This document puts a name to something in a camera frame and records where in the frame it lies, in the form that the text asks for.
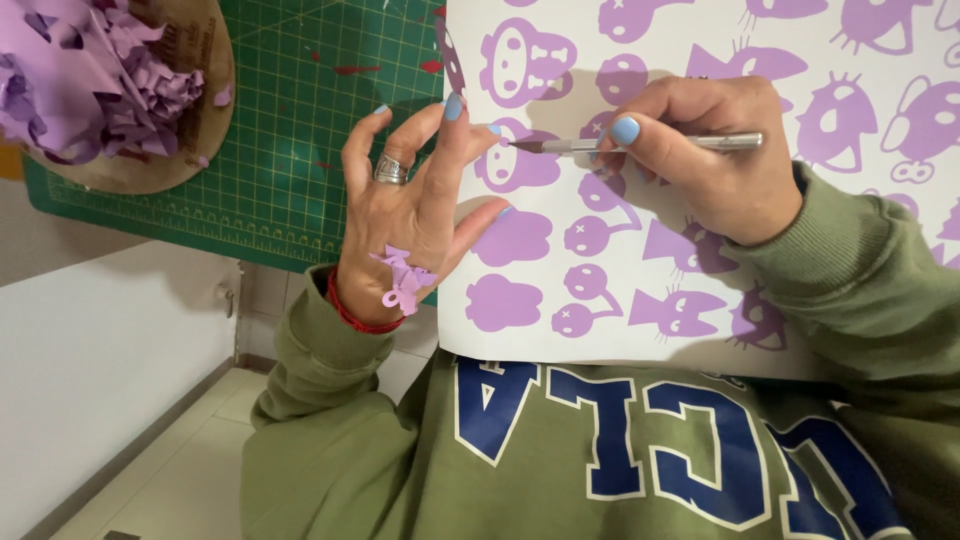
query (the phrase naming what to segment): white floor tile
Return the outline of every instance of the white floor tile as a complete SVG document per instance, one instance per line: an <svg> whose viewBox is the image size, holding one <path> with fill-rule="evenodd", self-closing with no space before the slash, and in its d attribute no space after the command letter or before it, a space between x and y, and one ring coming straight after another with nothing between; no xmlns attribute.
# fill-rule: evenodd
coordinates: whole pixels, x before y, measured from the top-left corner
<svg viewBox="0 0 960 540"><path fill-rule="evenodd" d="M266 389L267 376L251 373L247 380L233 392L233 395L213 415L217 418L249 424L253 403L256 402L257 396Z"/></svg>
<svg viewBox="0 0 960 540"><path fill-rule="evenodd" d="M437 309L420 306L416 313L407 317L396 330L394 347L404 353L430 358L437 349L440 337L437 334Z"/></svg>
<svg viewBox="0 0 960 540"><path fill-rule="evenodd" d="M159 471L254 373L231 369L147 450L134 459L106 488L67 522L52 540L100 540L96 536L113 516Z"/></svg>
<svg viewBox="0 0 960 540"><path fill-rule="evenodd" d="M276 360L274 332L279 322L280 318L273 315L257 312L249 313L245 325L247 337L244 341L247 346L244 352Z"/></svg>
<svg viewBox="0 0 960 540"><path fill-rule="evenodd" d="M258 313L279 317L283 315L283 301L287 294L287 274L284 270L256 265L253 272L251 309Z"/></svg>
<svg viewBox="0 0 960 540"><path fill-rule="evenodd" d="M208 419L97 534L239 540L240 456L253 428Z"/></svg>
<svg viewBox="0 0 960 540"><path fill-rule="evenodd" d="M296 274L294 272L288 272L287 276L287 296L286 300L283 302L283 310L286 311L290 308L290 305L297 300L297 297L303 292L303 289L306 288L306 277L303 274Z"/></svg>
<svg viewBox="0 0 960 540"><path fill-rule="evenodd" d="M400 403L400 399L423 371L427 361L422 356L409 355L394 349L376 372L380 378L379 391L394 400L395 404Z"/></svg>

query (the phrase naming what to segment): cutting mat grid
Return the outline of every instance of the cutting mat grid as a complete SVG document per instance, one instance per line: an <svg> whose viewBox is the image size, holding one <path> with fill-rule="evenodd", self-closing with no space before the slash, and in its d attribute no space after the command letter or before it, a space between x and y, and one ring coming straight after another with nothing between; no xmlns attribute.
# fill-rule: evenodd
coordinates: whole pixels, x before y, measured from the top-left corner
<svg viewBox="0 0 960 540"><path fill-rule="evenodd" d="M381 104L393 108L397 126L442 99L443 71L420 67L440 60L433 29L440 5L222 0L237 88L232 124L209 168L163 193L124 196L87 190L28 160L31 201L56 215L293 272L335 261L346 219L340 149L356 121ZM338 66L379 70L338 75ZM373 157L388 134L377 138Z"/></svg>

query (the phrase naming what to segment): left hand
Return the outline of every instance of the left hand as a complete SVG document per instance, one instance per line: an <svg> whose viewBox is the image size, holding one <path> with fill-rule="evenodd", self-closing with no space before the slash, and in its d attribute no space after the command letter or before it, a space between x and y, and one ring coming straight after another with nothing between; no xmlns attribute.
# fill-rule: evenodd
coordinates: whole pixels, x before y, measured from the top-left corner
<svg viewBox="0 0 960 540"><path fill-rule="evenodd" d="M347 231L337 270L337 297L360 322L382 326L398 321L399 307L383 305L393 289L390 266L372 258L385 255L387 244L409 251L410 266L438 276L417 293L418 302L456 268L467 250L509 203L485 203L454 224L464 167L489 150L500 136L495 127L471 126L467 104L451 94L414 114L387 139L384 154L412 167L417 151L437 131L437 149L407 185L376 182L369 156L373 136L390 125L387 109L360 120L341 154L347 183Z"/></svg>

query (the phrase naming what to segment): red paint stain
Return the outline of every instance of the red paint stain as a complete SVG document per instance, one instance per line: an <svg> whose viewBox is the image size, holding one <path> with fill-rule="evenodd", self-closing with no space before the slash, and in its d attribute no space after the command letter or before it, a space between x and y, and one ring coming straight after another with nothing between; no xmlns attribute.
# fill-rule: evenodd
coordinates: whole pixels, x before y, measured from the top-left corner
<svg viewBox="0 0 960 540"><path fill-rule="evenodd" d="M426 71L427 73L437 73L441 69L444 69L444 65L435 60L425 61L420 65L420 67L422 67L423 71Z"/></svg>
<svg viewBox="0 0 960 540"><path fill-rule="evenodd" d="M353 75L355 73L360 73L361 71L379 71L379 65L338 65L333 68L334 73L337 75Z"/></svg>
<svg viewBox="0 0 960 540"><path fill-rule="evenodd" d="M121 149L119 152L117 152L117 156L120 156L121 158L130 158L131 160L137 160L137 161L140 161L141 163L146 163L148 165L150 164L150 156L147 156L146 154L140 154L139 152L134 152L129 148Z"/></svg>

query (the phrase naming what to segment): purple vinyl scraps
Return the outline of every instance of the purple vinyl scraps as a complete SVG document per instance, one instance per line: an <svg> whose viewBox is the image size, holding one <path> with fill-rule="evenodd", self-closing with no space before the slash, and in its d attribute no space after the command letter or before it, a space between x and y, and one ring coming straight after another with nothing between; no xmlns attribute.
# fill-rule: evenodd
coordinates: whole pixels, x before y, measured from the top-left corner
<svg viewBox="0 0 960 540"><path fill-rule="evenodd" d="M177 121L200 71L174 73L147 48L163 37L127 0L0 3L0 124L51 161L82 164L134 147L178 150Z"/></svg>

